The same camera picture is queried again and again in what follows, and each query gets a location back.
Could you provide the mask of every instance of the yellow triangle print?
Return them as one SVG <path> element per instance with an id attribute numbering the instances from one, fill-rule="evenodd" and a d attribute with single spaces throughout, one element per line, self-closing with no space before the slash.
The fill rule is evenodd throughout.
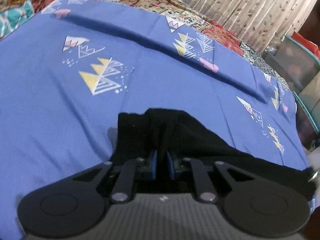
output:
<path id="1" fill-rule="evenodd" d="M 110 59 L 98 58 L 98 61 L 100 61 L 103 64 L 103 66 L 105 67 L 105 66 L 107 66 L 109 64 Z"/>
<path id="2" fill-rule="evenodd" d="M 176 40 L 176 42 L 181 46 L 181 47 L 185 47 L 185 44 L 183 43 L 183 42 L 181 42 L 181 41 L 178 41 L 178 40 Z"/>
<path id="3" fill-rule="evenodd" d="M 180 56 L 184 56 L 185 52 L 186 52 L 186 49 L 184 47 L 181 47 L 177 44 L 174 43 L 174 46 L 176 47 L 177 51 L 178 51 L 178 54 Z"/>
<path id="4" fill-rule="evenodd" d="M 272 103 L 273 105 L 275 106 L 275 108 L 277 108 L 277 103 L 278 103 L 278 100 L 274 99 L 274 98 L 271 98 L 272 100 Z"/>
<path id="5" fill-rule="evenodd" d="M 88 72 L 79 71 L 79 74 L 83 78 L 84 82 L 87 84 L 88 88 L 90 89 L 91 93 L 94 93 L 95 86 L 98 81 L 98 76 L 95 74 L 91 74 Z"/>
<path id="6" fill-rule="evenodd" d="M 181 33 L 178 33 L 178 35 L 180 36 L 180 39 L 183 41 L 183 43 L 185 43 L 187 41 L 187 36 Z"/>
<path id="7" fill-rule="evenodd" d="M 280 151 L 282 151 L 283 145 L 282 145 L 281 143 L 278 143 L 278 142 L 274 142 L 274 143 L 275 143 L 276 147 L 277 147 Z"/>
<path id="8" fill-rule="evenodd" d="M 103 65 L 98 65 L 98 64 L 90 64 L 90 66 L 94 69 L 94 71 L 100 75 L 104 70 L 105 67 Z"/>
<path id="9" fill-rule="evenodd" d="M 271 136 L 272 136 L 277 142 L 279 142 L 278 136 L 276 136 L 274 133 L 270 133 L 270 134 L 271 134 Z"/>

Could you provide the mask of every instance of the black cloth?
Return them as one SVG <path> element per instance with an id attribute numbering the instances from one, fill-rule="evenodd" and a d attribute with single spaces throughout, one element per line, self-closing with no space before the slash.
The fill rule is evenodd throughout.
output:
<path id="1" fill-rule="evenodd" d="M 185 111 L 151 108 L 144 114 L 120 113 L 117 147 L 110 161 L 123 165 L 132 158 L 147 158 L 153 150 L 157 150 L 158 168 L 168 151 L 179 158 L 198 158 L 205 165 L 215 161 L 229 163 L 291 187 L 308 201 L 316 190 L 316 185 L 308 182 L 314 172 L 312 168 L 299 171 L 241 152 Z"/>

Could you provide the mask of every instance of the pink shape print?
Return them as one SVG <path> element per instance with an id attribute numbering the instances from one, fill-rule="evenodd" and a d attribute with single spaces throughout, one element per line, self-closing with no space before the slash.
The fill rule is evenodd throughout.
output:
<path id="1" fill-rule="evenodd" d="M 205 68 L 207 68 L 207 69 L 209 69 L 209 70 L 211 70 L 212 72 L 215 72 L 215 73 L 218 72 L 219 68 L 218 68 L 217 65 L 212 64 L 212 63 L 204 60 L 203 58 L 199 58 L 199 60 L 200 60 L 200 62 L 203 64 L 203 66 L 204 66 Z"/>
<path id="2" fill-rule="evenodd" d="M 288 112 L 288 107 L 283 103 L 282 103 L 282 108 L 285 113 Z"/>
<path id="3" fill-rule="evenodd" d="M 169 22 L 169 27 L 178 29 L 179 25 L 177 23 L 175 25 L 173 25 L 173 22 L 171 21 L 171 22 Z"/>
<path id="4" fill-rule="evenodd" d="M 244 107 L 250 114 L 253 114 L 253 111 L 252 111 L 251 107 L 249 107 L 249 106 L 244 106 Z"/>
<path id="5" fill-rule="evenodd" d="M 61 10 L 55 11 L 55 15 L 57 16 L 58 19 L 60 19 L 61 17 L 66 17 L 69 12 L 71 12 L 71 10 L 61 9 Z"/>
<path id="6" fill-rule="evenodd" d="M 78 42 L 74 42 L 74 43 L 70 42 L 70 47 L 75 47 L 75 46 L 77 46 L 77 44 L 78 44 Z"/>

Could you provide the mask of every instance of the leaf pattern curtain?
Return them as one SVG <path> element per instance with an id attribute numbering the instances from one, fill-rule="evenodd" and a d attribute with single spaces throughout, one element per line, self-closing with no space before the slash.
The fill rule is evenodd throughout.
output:
<path id="1" fill-rule="evenodd" d="M 182 0 L 256 51 L 298 32 L 317 0 Z"/>

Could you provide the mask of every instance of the blue bedsheet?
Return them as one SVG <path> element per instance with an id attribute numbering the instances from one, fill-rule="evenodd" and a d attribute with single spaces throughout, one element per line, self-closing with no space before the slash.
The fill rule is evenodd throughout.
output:
<path id="1" fill-rule="evenodd" d="M 0 49 L 2 240 L 21 237 L 19 198 L 110 158 L 120 112 L 185 110 L 241 151 L 309 166 L 292 93 L 169 17 L 57 0 Z"/>

